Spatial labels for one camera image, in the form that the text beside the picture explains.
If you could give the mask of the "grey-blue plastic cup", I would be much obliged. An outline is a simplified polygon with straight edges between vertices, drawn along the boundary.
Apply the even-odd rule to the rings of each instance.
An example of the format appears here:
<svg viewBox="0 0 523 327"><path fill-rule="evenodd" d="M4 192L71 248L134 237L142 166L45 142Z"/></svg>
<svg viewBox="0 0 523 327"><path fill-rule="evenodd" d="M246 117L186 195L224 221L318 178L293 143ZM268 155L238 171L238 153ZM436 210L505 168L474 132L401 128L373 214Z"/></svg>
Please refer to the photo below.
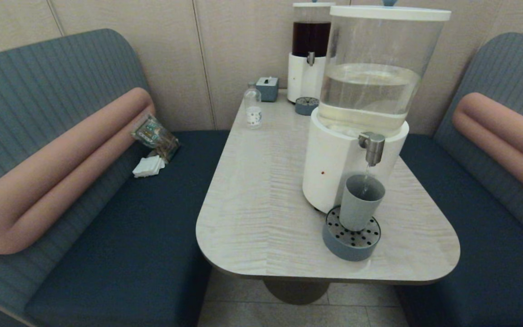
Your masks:
<svg viewBox="0 0 523 327"><path fill-rule="evenodd" d="M340 208L342 226L352 231L363 230L380 206L385 193L384 184L372 176L355 174L348 177Z"/></svg>

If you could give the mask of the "large silver dispenser tap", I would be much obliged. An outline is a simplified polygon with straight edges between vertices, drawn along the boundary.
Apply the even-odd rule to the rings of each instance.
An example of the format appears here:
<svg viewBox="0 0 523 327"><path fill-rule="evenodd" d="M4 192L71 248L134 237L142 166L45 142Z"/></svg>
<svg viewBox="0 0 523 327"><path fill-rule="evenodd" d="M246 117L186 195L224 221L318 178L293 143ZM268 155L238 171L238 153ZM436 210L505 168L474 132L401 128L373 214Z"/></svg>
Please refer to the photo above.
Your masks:
<svg viewBox="0 0 523 327"><path fill-rule="evenodd" d="M364 132L358 136L359 147L365 149L365 160L369 166L376 166L380 163L384 151L386 138L378 133Z"/></svg>

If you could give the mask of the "small clear plastic bottle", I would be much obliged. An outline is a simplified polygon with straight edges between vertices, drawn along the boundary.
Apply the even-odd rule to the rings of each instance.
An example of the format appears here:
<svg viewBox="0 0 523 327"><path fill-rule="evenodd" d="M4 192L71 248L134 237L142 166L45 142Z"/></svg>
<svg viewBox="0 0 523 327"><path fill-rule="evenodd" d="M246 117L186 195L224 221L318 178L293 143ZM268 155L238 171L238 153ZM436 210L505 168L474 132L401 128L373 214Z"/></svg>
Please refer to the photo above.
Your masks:
<svg viewBox="0 0 523 327"><path fill-rule="evenodd" d="M250 129L260 128L262 124L261 93L254 82L248 83L248 89L243 95L247 126Z"/></svg>

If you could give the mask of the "large clear water dispenser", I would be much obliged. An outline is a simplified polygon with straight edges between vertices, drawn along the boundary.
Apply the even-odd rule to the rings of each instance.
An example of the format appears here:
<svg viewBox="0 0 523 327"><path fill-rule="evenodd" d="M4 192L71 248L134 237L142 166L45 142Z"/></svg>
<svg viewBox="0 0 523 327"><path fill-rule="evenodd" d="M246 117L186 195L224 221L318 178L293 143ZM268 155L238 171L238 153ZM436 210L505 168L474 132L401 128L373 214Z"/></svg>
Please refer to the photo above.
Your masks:
<svg viewBox="0 0 523 327"><path fill-rule="evenodd" d="M330 8L320 104L311 114L302 182L307 201L323 213L340 205L349 176L389 180L410 130L409 109L452 16L446 9L395 3ZM386 138L376 166L359 147L364 132Z"/></svg>

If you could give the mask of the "small blue round drip tray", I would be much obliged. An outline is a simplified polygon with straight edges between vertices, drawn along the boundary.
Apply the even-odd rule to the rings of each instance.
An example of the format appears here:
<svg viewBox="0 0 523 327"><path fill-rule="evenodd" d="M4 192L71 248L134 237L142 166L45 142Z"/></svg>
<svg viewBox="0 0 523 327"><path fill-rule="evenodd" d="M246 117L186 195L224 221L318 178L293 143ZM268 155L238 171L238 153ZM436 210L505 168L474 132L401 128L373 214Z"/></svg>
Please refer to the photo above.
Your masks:
<svg viewBox="0 0 523 327"><path fill-rule="evenodd" d="M295 101L295 112L304 116L310 116L319 104L319 99L313 97L299 97Z"/></svg>

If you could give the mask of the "blue-grey tissue box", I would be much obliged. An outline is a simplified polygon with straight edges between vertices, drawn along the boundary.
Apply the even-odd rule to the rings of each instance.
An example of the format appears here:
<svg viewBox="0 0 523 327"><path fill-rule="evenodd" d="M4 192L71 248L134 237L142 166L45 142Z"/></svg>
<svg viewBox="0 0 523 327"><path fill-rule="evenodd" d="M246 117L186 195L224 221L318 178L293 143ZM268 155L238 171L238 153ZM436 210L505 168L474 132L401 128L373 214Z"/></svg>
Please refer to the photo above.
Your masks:
<svg viewBox="0 0 523 327"><path fill-rule="evenodd" d="M260 77L256 82L256 89L260 92L260 101L276 102L279 90L278 77Z"/></svg>

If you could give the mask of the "dark drink dispenser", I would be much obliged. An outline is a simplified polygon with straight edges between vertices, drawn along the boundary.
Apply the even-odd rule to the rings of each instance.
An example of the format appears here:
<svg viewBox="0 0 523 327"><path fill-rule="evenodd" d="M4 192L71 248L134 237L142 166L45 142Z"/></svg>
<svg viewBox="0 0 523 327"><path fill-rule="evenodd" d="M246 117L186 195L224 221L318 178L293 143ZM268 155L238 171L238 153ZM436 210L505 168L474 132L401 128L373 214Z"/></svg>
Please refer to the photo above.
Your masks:
<svg viewBox="0 0 523 327"><path fill-rule="evenodd" d="M331 31L330 8L335 2L299 2L293 4L292 49L288 61L288 100L299 97L319 99ZM315 62L307 62L309 51Z"/></svg>

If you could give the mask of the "clear plastic snack bag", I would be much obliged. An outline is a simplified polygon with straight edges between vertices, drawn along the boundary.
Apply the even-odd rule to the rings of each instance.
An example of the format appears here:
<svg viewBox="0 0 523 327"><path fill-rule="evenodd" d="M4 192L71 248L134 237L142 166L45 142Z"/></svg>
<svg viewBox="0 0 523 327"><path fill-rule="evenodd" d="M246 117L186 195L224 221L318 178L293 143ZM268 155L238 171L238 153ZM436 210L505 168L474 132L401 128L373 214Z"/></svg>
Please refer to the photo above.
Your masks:
<svg viewBox="0 0 523 327"><path fill-rule="evenodd" d="M144 114L135 124L131 136L153 151L168 165L180 147L180 141L150 113Z"/></svg>

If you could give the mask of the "white paper napkins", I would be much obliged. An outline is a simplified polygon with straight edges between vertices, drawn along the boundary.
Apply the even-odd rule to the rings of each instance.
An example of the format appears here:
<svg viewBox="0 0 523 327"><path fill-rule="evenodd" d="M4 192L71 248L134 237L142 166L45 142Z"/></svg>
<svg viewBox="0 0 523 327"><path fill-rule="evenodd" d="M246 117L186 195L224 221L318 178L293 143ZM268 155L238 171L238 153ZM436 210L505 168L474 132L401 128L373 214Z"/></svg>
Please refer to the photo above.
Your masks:
<svg viewBox="0 0 523 327"><path fill-rule="evenodd" d="M165 166L165 161L158 155L141 158L137 166L133 169L133 176L135 178L154 176Z"/></svg>

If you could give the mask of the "grey perforated drip tray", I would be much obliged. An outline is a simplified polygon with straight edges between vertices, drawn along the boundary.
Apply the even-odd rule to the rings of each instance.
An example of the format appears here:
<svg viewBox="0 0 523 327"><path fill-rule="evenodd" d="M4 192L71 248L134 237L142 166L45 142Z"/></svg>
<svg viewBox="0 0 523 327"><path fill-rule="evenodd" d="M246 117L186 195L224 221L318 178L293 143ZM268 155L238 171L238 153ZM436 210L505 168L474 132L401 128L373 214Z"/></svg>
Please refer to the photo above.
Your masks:
<svg viewBox="0 0 523 327"><path fill-rule="evenodd" d="M358 262L370 258L382 235L380 224L375 217L371 217L362 230L350 230L340 223L340 209L340 205L332 207L326 214L321 232L326 248L346 261Z"/></svg>

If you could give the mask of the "blue upholstered sofa bench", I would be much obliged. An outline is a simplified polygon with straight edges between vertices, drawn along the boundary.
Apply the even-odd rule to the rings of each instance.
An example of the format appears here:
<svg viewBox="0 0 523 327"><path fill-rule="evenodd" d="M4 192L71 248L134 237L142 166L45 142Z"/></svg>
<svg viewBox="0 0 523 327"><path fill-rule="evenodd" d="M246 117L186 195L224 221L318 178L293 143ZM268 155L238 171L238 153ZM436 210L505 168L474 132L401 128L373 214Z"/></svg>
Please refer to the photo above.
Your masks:
<svg viewBox="0 0 523 327"><path fill-rule="evenodd" d="M133 88L149 93L114 30L0 52L0 178ZM147 178L134 139L38 241L0 255L0 327L195 327L211 271L195 228L228 135L177 133Z"/></svg>
<svg viewBox="0 0 523 327"><path fill-rule="evenodd" d="M411 326L523 327L523 185L453 126L470 93L523 115L523 34L483 45L434 135L409 135L400 153L460 246L440 281L396 287Z"/></svg>

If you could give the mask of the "pink bolster cushion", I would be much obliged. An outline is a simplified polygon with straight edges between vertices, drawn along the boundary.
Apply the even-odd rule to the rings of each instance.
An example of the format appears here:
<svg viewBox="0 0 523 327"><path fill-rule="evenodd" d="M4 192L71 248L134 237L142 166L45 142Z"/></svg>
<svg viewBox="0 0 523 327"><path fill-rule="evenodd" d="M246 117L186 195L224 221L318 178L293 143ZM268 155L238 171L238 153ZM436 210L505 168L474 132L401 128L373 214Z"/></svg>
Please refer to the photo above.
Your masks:
<svg viewBox="0 0 523 327"><path fill-rule="evenodd" d="M133 144L133 127L155 106L133 88L0 178L0 255L38 241Z"/></svg>
<svg viewBox="0 0 523 327"><path fill-rule="evenodd" d="M480 93L459 101L453 126L523 185L523 115Z"/></svg>

